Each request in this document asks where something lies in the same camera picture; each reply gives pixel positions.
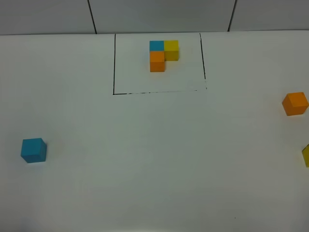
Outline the yellow template block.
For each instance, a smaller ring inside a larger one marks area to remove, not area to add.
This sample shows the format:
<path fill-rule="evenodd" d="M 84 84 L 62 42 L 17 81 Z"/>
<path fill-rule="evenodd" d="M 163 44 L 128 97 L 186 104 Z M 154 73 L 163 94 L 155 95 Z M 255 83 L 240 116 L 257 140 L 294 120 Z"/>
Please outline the yellow template block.
<path fill-rule="evenodd" d="M 166 61 L 179 60 L 179 42 L 178 40 L 165 40 L 164 53 Z"/>

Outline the blue template block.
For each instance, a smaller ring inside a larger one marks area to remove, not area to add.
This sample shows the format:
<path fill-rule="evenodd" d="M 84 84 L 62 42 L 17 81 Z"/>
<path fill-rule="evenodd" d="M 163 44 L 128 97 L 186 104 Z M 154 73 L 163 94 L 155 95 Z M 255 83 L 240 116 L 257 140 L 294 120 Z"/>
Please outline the blue template block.
<path fill-rule="evenodd" d="M 164 51 L 164 41 L 150 41 L 150 51 Z"/>

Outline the orange template block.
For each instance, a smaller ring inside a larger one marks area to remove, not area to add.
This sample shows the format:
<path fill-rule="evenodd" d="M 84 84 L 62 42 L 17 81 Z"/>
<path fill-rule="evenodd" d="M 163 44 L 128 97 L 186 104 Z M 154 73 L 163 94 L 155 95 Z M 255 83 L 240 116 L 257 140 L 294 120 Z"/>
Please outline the orange template block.
<path fill-rule="evenodd" d="M 150 51 L 150 72 L 165 71 L 164 51 Z"/>

